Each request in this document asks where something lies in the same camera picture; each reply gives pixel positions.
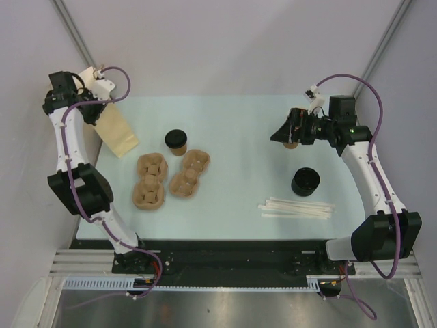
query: white straw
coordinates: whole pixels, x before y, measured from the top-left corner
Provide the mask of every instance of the white straw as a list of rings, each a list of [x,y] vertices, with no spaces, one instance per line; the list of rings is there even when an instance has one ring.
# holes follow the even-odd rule
[[[266,203],[267,207],[278,206],[282,208],[297,208],[297,209],[313,209],[313,210],[324,210],[327,212],[332,212],[333,209],[331,207],[318,207],[318,206],[309,206],[309,205],[293,205],[293,204],[280,204],[280,203]]]
[[[273,212],[282,212],[282,213],[288,213],[288,214],[295,214],[295,215],[317,215],[317,216],[323,216],[323,217],[330,217],[330,213],[328,212],[299,212],[299,211],[293,211],[293,210],[286,210],[286,209],[279,209],[279,208],[269,208],[265,207],[264,205],[259,205],[258,208],[262,210],[268,210]]]
[[[282,210],[288,210],[293,212],[321,212],[321,213],[332,213],[332,211],[329,208],[312,208],[308,206],[288,206],[288,205],[282,205],[282,204],[273,204],[273,203],[267,203],[264,208],[276,208],[276,209],[282,209]]]
[[[314,206],[329,206],[329,207],[335,207],[334,204],[329,204],[329,203],[323,203],[323,202],[302,202],[299,200],[283,200],[281,198],[276,198],[276,197],[270,197],[269,200],[266,200],[266,202],[269,201],[275,201],[275,202],[284,202],[284,203],[296,203],[296,204],[311,204]]]
[[[316,217],[312,215],[293,215],[293,214],[267,214],[267,213],[261,213],[262,217],[278,217],[278,218],[284,218],[284,219],[323,219],[327,220],[328,217]]]

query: gray wall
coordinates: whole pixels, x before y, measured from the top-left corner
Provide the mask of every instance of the gray wall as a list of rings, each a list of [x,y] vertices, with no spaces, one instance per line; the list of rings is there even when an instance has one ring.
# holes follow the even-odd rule
[[[46,181],[57,157],[41,105],[49,73],[84,65],[50,1],[0,0],[0,8],[0,327],[9,327],[72,236],[75,218]]]
[[[400,2],[65,0],[94,58],[129,72],[131,96],[302,94],[339,71],[360,75]]]
[[[384,104],[377,140],[384,170],[408,210],[423,227],[414,248],[430,296],[437,305],[436,88],[437,1],[414,1],[371,78]],[[362,124],[374,128],[378,108],[367,90],[358,100]]]

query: black cup lid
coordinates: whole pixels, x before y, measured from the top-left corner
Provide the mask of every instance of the black cup lid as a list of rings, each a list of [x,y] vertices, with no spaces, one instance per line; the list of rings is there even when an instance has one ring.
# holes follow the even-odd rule
[[[310,196],[319,184],[319,174],[314,169],[303,167],[294,174],[292,189],[299,196]]]
[[[178,149],[186,144],[186,134],[182,130],[171,130],[165,135],[165,144],[169,148]]]

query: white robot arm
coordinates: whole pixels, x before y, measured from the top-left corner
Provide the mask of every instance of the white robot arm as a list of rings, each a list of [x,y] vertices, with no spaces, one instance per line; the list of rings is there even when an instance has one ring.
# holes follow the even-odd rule
[[[397,198],[374,145],[371,149],[373,159],[369,160],[372,135],[367,126],[357,125],[355,98],[330,97],[329,116],[318,117],[316,109],[323,103],[323,98],[317,87],[311,87],[305,95],[311,101],[310,110],[292,108],[283,126],[270,140],[303,145],[314,144],[316,139],[329,141],[352,173],[366,215],[365,221],[351,236],[326,242],[328,258],[367,262],[396,259],[398,254],[399,258],[407,257],[419,233],[421,218],[416,212],[409,213]],[[399,219],[399,234],[393,213]]]
[[[104,110],[104,105],[86,105],[74,108],[68,113],[65,124],[62,122],[69,106],[83,100],[108,100],[115,85],[111,81],[103,79],[100,74],[100,77],[93,81],[89,89],[83,85],[80,93],[74,83],[73,74],[57,72],[49,77],[54,89],[48,93],[43,108],[55,129],[58,156],[57,173],[48,177],[48,183],[73,215],[81,214],[68,180],[66,161],[69,161],[76,194],[86,216],[89,217],[89,222],[97,225],[108,236],[115,253],[131,252],[131,247],[138,246],[137,235],[126,226],[114,208],[111,187],[106,179],[89,163],[83,140],[84,120],[88,124],[95,124],[100,113]],[[63,140],[61,133],[63,128],[65,129],[65,140]],[[118,241],[111,238],[108,231],[117,236]]]

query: table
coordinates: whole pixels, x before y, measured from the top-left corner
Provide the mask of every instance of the table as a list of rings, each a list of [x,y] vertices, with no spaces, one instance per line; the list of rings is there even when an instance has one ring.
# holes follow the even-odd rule
[[[130,97],[118,106],[140,144],[121,159],[103,145],[96,168],[111,184],[117,211],[140,238],[297,240],[350,235],[364,220],[364,210],[353,177],[335,149],[327,141],[294,150],[270,141],[289,109],[302,105],[307,102],[297,95]],[[182,162],[164,143],[174,128],[186,132],[188,149],[211,156],[199,190],[189,200],[168,190]],[[137,159],[151,152],[160,152],[168,162],[167,196],[159,210],[144,211],[132,203],[132,190],[139,179]],[[301,167],[312,167],[321,178],[318,189],[306,198],[290,187]],[[261,217],[257,205],[271,196],[328,202],[335,212],[329,220]],[[82,220],[76,238],[106,237]]]

